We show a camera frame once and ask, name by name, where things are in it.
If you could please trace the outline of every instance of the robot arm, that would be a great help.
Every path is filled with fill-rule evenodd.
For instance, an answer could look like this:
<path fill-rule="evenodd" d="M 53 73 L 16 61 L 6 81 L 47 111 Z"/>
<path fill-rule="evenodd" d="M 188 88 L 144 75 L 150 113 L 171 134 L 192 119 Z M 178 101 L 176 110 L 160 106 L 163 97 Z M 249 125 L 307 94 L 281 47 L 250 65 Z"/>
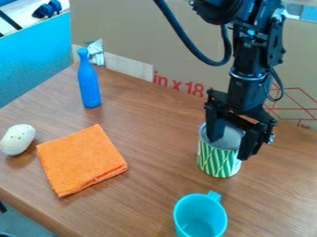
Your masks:
<path fill-rule="evenodd" d="M 283 63 L 283 27 L 285 16 L 281 0 L 190 0 L 193 10 L 207 23 L 221 25 L 224 58 L 215 62 L 203 55 L 191 42 L 164 0 L 154 0 L 187 48 L 201 61 L 221 66 L 231 57 L 226 24 L 233 26 L 235 62 L 229 74 L 228 93 L 208 90 L 206 103 L 207 135 L 211 142 L 223 137 L 226 122 L 245 132 L 238 158 L 247 160 L 258 153 L 263 143 L 274 140 L 277 121 L 264 109 L 266 99 L 277 101 L 284 86 L 274 67 Z M 281 88 L 277 100 L 269 96 L 273 79 Z"/>

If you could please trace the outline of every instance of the green and white cup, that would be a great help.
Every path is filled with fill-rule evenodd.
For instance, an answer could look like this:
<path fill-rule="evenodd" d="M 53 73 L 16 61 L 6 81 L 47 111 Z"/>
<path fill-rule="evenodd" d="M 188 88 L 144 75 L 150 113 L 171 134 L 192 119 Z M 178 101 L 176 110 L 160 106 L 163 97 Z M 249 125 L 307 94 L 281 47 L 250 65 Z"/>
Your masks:
<path fill-rule="evenodd" d="M 206 123 L 200 127 L 197 163 L 207 174 L 217 178 L 234 176 L 240 169 L 242 161 L 237 158 L 244 132 L 227 124 L 223 137 L 211 143 L 207 137 Z"/>

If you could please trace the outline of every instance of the orange towel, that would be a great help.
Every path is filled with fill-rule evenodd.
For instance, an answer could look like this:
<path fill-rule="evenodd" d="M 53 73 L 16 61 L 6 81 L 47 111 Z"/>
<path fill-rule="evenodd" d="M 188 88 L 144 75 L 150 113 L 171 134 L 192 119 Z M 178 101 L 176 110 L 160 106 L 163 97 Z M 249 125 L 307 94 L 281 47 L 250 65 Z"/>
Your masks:
<path fill-rule="evenodd" d="M 127 163 L 99 125 L 39 144 L 37 151 L 59 197 L 127 170 Z"/>

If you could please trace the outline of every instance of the blue cup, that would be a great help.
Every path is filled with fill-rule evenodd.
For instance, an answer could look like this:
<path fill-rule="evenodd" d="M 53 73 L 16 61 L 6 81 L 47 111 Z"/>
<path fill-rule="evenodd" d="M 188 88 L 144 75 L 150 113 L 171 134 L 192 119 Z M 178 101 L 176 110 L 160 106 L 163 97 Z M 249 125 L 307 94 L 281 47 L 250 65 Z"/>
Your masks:
<path fill-rule="evenodd" d="M 220 204 L 222 196 L 193 193 L 177 202 L 173 210 L 174 225 L 179 237 L 220 237 L 228 226 L 228 217 Z"/>

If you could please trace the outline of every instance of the blue bottle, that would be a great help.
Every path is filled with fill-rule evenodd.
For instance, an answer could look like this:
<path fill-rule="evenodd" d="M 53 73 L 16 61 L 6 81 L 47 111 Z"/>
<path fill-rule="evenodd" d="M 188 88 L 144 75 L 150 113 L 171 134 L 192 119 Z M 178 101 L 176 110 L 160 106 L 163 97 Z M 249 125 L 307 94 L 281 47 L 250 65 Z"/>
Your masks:
<path fill-rule="evenodd" d="M 85 107 L 97 107 L 101 103 L 98 76 L 89 63 L 88 50 L 80 48 L 77 54 L 81 59 L 77 71 L 77 79 L 81 90 L 82 103 Z"/>

